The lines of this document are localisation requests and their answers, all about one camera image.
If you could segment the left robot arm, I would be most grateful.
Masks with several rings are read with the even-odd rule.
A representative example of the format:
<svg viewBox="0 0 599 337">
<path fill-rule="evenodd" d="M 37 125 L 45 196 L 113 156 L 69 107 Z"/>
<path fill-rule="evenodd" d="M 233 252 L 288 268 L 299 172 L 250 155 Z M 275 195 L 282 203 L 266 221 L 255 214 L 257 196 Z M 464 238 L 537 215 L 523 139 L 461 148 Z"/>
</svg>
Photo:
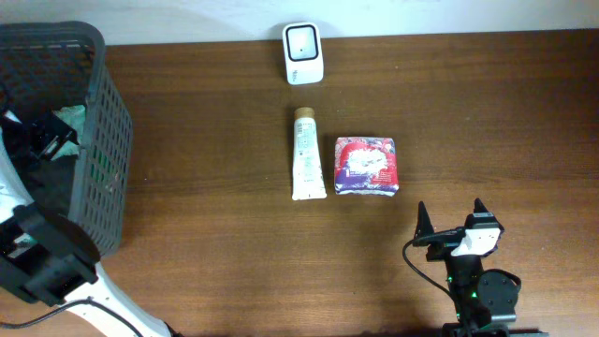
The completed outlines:
<svg viewBox="0 0 599 337">
<path fill-rule="evenodd" d="M 19 330 L 62 312 L 79 316 L 106 336 L 173 336 L 108 277 L 91 238 L 75 223 L 39 205 L 19 173 L 51 160 L 78 133 L 53 112 L 32 123 L 1 110 L 1 287 L 51 311 L 30 321 L 2 323 Z"/>
</svg>

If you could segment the purple red pad pack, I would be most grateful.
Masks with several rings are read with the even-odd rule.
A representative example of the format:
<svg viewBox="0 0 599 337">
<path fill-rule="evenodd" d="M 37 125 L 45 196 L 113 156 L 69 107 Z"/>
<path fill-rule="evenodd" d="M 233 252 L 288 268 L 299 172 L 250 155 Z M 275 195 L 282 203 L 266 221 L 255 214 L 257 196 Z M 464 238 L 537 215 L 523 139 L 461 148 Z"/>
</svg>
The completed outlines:
<svg viewBox="0 0 599 337">
<path fill-rule="evenodd" d="M 393 197 L 399 191 L 397 154 L 392 138 L 339 137 L 334 152 L 337 195 Z"/>
</svg>

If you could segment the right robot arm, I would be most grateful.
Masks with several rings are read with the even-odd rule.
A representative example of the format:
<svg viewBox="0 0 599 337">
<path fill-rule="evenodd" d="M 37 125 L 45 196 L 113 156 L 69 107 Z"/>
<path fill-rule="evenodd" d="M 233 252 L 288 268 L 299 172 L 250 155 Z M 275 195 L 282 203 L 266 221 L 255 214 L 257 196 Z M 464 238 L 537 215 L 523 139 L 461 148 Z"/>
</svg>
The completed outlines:
<svg viewBox="0 0 599 337">
<path fill-rule="evenodd" d="M 483 268 L 482 259 L 498 249 L 504 227 L 477 198 L 474 210 L 461 227 L 445 231 L 434 229 L 426 206 L 418 203 L 414 238 L 408 247 L 425 247 L 429 262 L 446 265 L 446 285 L 442 286 L 419 270 L 403 254 L 406 264 L 420 277 L 442 290 L 451 299 L 457 321 L 441 327 L 442 336 L 476 337 L 544 336 L 541 330 L 511 330 L 517 320 L 516 305 L 521 280 L 515 274 L 499 269 Z"/>
</svg>

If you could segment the white tube with tan cap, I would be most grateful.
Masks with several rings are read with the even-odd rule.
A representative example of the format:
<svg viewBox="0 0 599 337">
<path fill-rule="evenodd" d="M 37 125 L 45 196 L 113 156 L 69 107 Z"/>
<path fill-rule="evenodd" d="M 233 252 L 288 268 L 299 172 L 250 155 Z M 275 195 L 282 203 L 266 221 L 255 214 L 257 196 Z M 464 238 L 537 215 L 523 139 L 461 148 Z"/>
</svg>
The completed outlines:
<svg viewBox="0 0 599 337">
<path fill-rule="evenodd" d="M 326 198 L 314 110 L 298 108 L 294 117 L 292 199 Z"/>
</svg>

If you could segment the teal wipes packet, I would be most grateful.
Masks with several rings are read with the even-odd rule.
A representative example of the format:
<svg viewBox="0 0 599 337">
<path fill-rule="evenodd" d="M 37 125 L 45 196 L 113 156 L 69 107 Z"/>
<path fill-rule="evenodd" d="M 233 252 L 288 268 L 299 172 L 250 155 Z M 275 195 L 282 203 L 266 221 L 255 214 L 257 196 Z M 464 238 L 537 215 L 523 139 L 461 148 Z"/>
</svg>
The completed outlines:
<svg viewBox="0 0 599 337">
<path fill-rule="evenodd" d="M 84 123 L 86 118 L 86 108 L 83 105 L 77 105 L 72 107 L 63 107 L 60 110 L 56 110 L 54 114 L 62 120 L 64 123 L 69 125 L 77 132 L 77 143 L 67 141 L 51 159 L 52 161 L 57 160 L 62 156 L 78 155 L 80 151 L 80 143 L 82 141 L 82 134 L 84 130 Z"/>
</svg>

